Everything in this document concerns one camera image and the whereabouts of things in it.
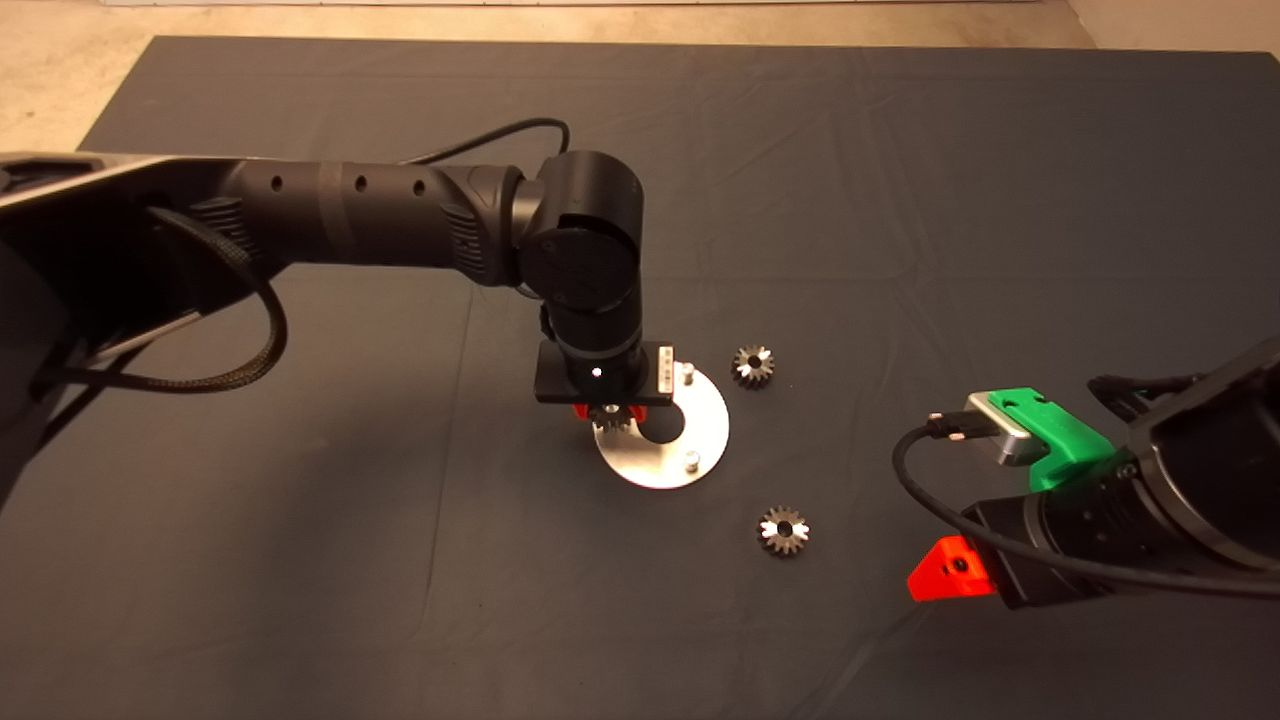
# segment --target metal gear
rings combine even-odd
[[[809,523],[799,510],[777,506],[760,515],[760,543],[778,557],[792,557],[809,542]]]
[[[739,347],[733,354],[733,380],[737,384],[755,389],[762,388],[773,378],[773,351],[763,345]]]
[[[588,410],[591,423],[605,432],[623,428],[631,423],[631,409],[625,405],[593,405]]]

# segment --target floor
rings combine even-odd
[[[79,143],[156,35],[1280,51],[1275,0],[621,8],[108,8],[96,0],[0,0],[0,27],[6,40],[0,149],[41,151]]]

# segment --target metal plate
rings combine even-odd
[[[685,414],[685,429],[668,443],[640,434],[635,420],[616,430],[594,428],[595,445],[614,473],[649,489],[676,489],[700,480],[719,462],[728,445],[728,409],[707,375],[694,369],[685,384],[677,364],[672,402]],[[690,454],[696,468],[689,469]]]

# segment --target silver connector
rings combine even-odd
[[[1030,465],[1048,455],[1048,447],[1038,437],[992,404],[991,392],[972,393],[964,409],[982,413],[1000,428],[1000,434],[979,441],[991,448],[996,462],[1011,466]]]

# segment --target sticker label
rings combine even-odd
[[[676,348],[669,345],[658,346],[658,392],[671,395],[676,391]]]

